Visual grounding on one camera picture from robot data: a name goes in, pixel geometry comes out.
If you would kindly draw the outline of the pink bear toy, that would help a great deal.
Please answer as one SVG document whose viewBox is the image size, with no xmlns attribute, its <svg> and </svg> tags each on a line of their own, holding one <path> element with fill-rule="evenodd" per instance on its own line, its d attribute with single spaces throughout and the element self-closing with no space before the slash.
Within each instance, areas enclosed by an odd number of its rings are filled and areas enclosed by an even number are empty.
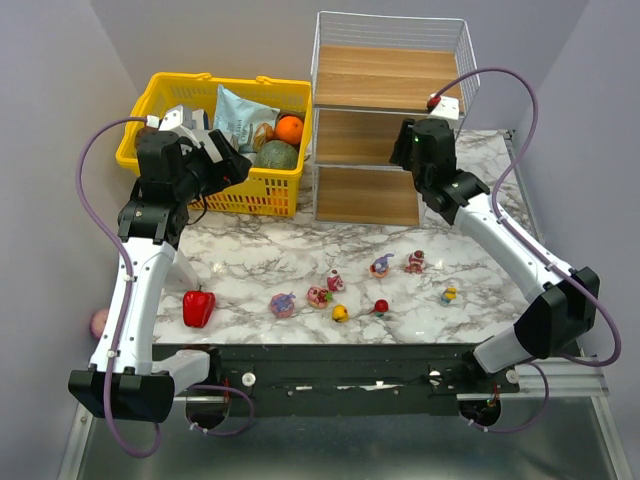
<svg viewBox="0 0 640 480">
<path fill-rule="evenodd" d="M 331 292 L 342 292 L 345 290 L 344 281 L 336 269 L 332 269 L 327 277 L 327 287 Z"/>
</svg>

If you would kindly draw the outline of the orange fruit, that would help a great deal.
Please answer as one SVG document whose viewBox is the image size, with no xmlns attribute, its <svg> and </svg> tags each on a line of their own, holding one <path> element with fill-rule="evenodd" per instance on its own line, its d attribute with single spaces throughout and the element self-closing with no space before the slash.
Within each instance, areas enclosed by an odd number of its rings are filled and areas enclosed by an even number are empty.
<svg viewBox="0 0 640 480">
<path fill-rule="evenodd" d="M 299 145 L 304 131 L 304 122 L 293 115 L 281 117 L 274 128 L 278 140 L 289 145 Z"/>
</svg>

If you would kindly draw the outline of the yellow blue duck toy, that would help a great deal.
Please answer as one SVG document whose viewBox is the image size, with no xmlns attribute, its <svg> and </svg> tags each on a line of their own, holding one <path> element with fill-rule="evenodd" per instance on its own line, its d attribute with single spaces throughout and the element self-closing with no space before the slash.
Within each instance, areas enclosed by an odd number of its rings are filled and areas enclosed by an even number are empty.
<svg viewBox="0 0 640 480">
<path fill-rule="evenodd" d="M 449 305 L 457 297 L 457 289 L 455 287 L 447 287 L 440 296 L 440 301 Z"/>
</svg>

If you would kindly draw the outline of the white blue box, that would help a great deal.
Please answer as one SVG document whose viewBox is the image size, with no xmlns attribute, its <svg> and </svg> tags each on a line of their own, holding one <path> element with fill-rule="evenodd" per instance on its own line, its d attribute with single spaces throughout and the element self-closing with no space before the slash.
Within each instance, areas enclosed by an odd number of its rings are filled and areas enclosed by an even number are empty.
<svg viewBox="0 0 640 480">
<path fill-rule="evenodd" d="M 208 131 L 210 129 L 209 117 L 204 109 L 184 108 L 182 124 L 190 130 Z"/>
</svg>

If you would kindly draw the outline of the blue snack bag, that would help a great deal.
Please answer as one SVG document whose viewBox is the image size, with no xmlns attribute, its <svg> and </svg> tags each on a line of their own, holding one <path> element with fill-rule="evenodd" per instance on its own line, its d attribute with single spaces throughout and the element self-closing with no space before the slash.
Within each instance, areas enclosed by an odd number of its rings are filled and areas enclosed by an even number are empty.
<svg viewBox="0 0 640 480">
<path fill-rule="evenodd" d="M 256 128 L 261 123 L 275 128 L 279 114 L 278 109 L 242 98 L 219 85 L 213 128 L 230 134 L 240 153 L 255 152 L 252 143 Z"/>
</svg>

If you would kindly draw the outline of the white plastic bottle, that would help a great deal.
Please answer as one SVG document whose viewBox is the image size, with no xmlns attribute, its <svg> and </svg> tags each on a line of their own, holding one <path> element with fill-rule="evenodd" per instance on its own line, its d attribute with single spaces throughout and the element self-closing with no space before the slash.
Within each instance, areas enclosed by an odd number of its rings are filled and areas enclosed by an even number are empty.
<svg viewBox="0 0 640 480">
<path fill-rule="evenodd" d="M 197 290 L 200 287 L 199 277 L 187 257 L 177 250 L 169 267 L 165 288 L 172 292 Z"/>
</svg>

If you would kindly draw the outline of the white can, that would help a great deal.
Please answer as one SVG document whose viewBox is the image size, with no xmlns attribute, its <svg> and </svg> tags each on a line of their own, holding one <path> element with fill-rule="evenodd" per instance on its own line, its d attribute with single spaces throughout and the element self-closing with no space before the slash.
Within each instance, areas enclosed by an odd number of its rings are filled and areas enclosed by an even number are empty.
<svg viewBox="0 0 640 480">
<path fill-rule="evenodd" d="M 241 153 L 241 156 L 247 159 L 251 164 L 254 164 L 257 159 L 257 154 L 255 152 Z"/>
</svg>

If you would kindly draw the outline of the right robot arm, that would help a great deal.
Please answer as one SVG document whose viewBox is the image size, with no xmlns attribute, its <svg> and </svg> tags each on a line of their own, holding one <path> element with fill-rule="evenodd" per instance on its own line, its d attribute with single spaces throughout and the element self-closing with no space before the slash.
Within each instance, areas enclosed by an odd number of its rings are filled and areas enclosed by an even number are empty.
<svg viewBox="0 0 640 480">
<path fill-rule="evenodd" d="M 457 167 L 455 135 L 447 121 L 404 120 L 390 161 L 411 173 L 426 206 L 475 240 L 528 303 L 512 326 L 467 354 L 467 370 L 491 375 L 528 359 L 546 359 L 593 327 L 599 277 L 588 267 L 576 270 L 542 249 L 493 205 L 488 186 Z"/>
</svg>

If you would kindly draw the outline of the purple bunny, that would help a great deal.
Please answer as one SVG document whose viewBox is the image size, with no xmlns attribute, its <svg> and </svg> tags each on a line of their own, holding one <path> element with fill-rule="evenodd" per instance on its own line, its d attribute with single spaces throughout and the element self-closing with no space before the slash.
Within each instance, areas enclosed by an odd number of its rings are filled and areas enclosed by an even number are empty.
<svg viewBox="0 0 640 480">
<path fill-rule="evenodd" d="M 378 257 L 369 267 L 369 272 L 376 278 L 384 278 L 389 272 L 389 259 L 393 258 L 393 253 L 387 253 Z"/>
<path fill-rule="evenodd" d="M 295 299 L 293 293 L 276 294 L 269 303 L 269 310 L 276 318 L 288 318 L 295 310 Z"/>
</svg>

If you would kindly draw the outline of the red bell pepper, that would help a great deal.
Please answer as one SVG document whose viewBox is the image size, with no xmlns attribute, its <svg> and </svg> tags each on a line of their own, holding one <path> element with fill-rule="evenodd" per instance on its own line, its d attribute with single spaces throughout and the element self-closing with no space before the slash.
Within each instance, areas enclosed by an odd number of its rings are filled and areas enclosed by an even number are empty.
<svg viewBox="0 0 640 480">
<path fill-rule="evenodd" d="M 204 328 L 214 311 L 216 296 L 203 290 L 187 291 L 182 299 L 183 322 L 190 328 Z"/>
</svg>

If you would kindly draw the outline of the brown onion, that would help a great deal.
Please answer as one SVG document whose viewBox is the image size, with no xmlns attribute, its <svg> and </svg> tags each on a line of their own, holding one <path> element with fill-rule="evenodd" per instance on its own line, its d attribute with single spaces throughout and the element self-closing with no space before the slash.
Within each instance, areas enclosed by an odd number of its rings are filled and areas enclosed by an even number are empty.
<svg viewBox="0 0 640 480">
<path fill-rule="evenodd" d="M 253 137 L 253 149 L 255 152 L 259 152 L 261 148 L 277 138 L 274 127 L 269 123 L 261 123 L 256 128 Z"/>
</svg>

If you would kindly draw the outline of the red cherry toy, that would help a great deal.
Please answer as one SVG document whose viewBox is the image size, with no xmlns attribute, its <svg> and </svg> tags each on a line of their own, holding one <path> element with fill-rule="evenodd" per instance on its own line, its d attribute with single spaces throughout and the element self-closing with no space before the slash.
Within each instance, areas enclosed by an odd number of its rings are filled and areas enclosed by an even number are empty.
<svg viewBox="0 0 640 480">
<path fill-rule="evenodd" d="M 379 299 L 375 302 L 371 313 L 378 318 L 383 317 L 389 311 L 389 304 L 384 299 Z"/>
</svg>

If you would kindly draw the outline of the green melon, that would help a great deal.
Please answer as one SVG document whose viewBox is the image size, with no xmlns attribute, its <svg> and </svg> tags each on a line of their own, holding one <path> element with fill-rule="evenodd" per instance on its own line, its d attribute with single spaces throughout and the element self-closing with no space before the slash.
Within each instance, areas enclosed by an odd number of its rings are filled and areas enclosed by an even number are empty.
<svg viewBox="0 0 640 480">
<path fill-rule="evenodd" d="M 291 145 L 272 140 L 262 146 L 253 165 L 257 168 L 294 170 L 298 163 L 298 151 Z"/>
</svg>

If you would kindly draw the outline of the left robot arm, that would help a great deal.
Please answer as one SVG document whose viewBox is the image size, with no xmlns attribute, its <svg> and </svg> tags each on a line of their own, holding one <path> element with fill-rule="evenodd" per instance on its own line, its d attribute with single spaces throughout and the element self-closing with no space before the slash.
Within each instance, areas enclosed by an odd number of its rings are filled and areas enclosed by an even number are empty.
<svg viewBox="0 0 640 480">
<path fill-rule="evenodd" d="M 250 161 L 219 130 L 205 139 L 156 130 L 138 143 L 140 175 L 118 215 L 118 278 L 105 330 L 84 370 L 71 372 L 69 392 L 94 416 L 162 423 L 175 395 L 209 376 L 211 355 L 179 350 L 156 362 L 152 337 L 168 277 L 198 284 L 179 252 L 188 207 L 244 182 Z"/>
</svg>

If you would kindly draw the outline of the red white figure toy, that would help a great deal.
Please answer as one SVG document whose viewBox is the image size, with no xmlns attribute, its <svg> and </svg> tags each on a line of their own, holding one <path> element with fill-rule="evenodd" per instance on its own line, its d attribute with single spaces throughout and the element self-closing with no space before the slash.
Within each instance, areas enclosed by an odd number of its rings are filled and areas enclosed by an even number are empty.
<svg viewBox="0 0 640 480">
<path fill-rule="evenodd" d="M 422 250 L 415 250 L 409 254 L 404 271 L 406 273 L 422 274 L 424 272 L 424 262 L 424 252 Z"/>
</svg>

